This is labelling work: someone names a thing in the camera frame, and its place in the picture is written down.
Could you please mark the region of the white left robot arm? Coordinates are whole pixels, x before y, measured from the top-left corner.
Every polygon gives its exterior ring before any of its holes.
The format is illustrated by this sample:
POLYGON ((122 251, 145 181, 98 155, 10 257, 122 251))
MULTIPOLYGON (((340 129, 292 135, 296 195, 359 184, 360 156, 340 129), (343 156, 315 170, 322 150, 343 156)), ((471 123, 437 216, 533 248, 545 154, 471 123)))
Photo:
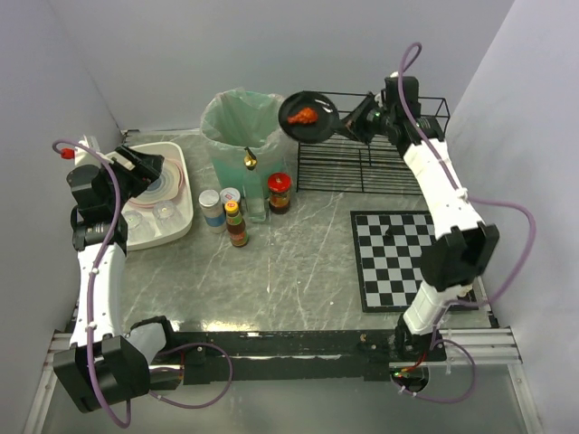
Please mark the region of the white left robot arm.
POLYGON ((68 349, 54 356, 53 369, 80 412, 104 410, 125 429, 131 417, 120 419, 111 407, 149 392, 149 365, 171 345, 173 329, 156 316, 122 332, 119 293, 128 224, 121 211, 159 178, 164 158, 118 146, 116 153, 132 164, 125 167, 78 141, 59 139, 52 148, 75 162, 66 181, 76 202, 71 242, 81 273, 75 327, 68 349))

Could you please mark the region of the glass oil bottle gold spout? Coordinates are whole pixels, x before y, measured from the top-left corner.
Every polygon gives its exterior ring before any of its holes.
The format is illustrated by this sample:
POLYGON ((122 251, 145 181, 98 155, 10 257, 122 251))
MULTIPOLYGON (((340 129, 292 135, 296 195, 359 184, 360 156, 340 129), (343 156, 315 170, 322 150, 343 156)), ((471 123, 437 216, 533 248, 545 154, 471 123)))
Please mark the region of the glass oil bottle gold spout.
POLYGON ((252 222, 261 223, 266 220, 265 200, 261 176, 257 171, 257 158, 249 147, 245 147, 243 159, 245 174, 243 178, 243 194, 245 197, 248 217, 252 222))

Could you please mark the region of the clear wine glass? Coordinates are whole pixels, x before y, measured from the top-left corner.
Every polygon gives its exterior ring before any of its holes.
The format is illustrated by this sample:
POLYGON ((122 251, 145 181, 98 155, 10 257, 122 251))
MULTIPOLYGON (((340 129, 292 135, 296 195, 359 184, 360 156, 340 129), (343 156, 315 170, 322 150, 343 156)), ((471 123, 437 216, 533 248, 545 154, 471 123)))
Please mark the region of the clear wine glass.
POLYGON ((164 235, 180 231, 185 225, 185 219, 174 202, 164 200, 157 202, 153 207, 156 225, 164 235))
POLYGON ((153 227, 141 212, 127 211, 123 213, 123 217, 128 225, 128 240, 130 242, 145 242, 154 237, 153 227))

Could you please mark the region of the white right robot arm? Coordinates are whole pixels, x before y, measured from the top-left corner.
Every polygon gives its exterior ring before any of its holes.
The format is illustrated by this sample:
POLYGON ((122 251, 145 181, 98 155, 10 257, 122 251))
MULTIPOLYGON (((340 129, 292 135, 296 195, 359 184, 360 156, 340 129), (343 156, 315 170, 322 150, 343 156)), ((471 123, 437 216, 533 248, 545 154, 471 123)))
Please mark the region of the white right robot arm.
POLYGON ((416 354, 430 347, 434 328, 449 307, 466 305, 474 280, 489 264, 499 232, 470 203, 438 119, 422 114, 419 81, 393 73, 384 82, 381 95, 365 95, 336 124, 336 131, 365 144, 376 135, 387 137, 413 173, 431 214, 435 241, 422 252, 422 283, 394 332, 396 349, 416 354))

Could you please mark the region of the red fried chicken drumstick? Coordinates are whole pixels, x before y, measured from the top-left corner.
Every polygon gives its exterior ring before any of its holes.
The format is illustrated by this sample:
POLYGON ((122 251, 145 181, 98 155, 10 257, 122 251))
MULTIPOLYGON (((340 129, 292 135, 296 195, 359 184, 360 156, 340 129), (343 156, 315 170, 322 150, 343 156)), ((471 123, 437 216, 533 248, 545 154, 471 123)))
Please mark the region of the red fried chicken drumstick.
POLYGON ((318 113, 312 107, 302 108, 298 113, 287 118, 290 125, 311 125, 317 121, 318 113))

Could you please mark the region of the brown sauce bottle yellow cap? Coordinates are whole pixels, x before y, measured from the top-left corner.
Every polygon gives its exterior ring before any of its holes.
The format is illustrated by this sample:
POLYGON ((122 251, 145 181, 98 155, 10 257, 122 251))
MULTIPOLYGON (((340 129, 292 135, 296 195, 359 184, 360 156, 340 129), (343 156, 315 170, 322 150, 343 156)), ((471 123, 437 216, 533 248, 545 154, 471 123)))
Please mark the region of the brown sauce bottle yellow cap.
POLYGON ((232 245, 238 248, 244 247, 249 237, 239 204, 235 201, 229 201, 225 204, 224 209, 226 214, 226 227, 232 245))

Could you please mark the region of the black small plate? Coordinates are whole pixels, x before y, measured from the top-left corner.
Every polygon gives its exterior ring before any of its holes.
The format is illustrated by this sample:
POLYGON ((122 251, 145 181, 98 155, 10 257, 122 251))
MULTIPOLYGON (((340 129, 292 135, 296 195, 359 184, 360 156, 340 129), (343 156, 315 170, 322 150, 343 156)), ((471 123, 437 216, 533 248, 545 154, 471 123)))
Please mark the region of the black small plate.
POLYGON ((340 118, 335 104, 325 95, 303 90, 290 95, 281 103, 278 121, 284 133, 304 144, 322 143, 336 132, 340 118), (312 107, 318 113, 318 121, 311 125, 290 125, 288 116, 295 115, 305 107, 312 107))

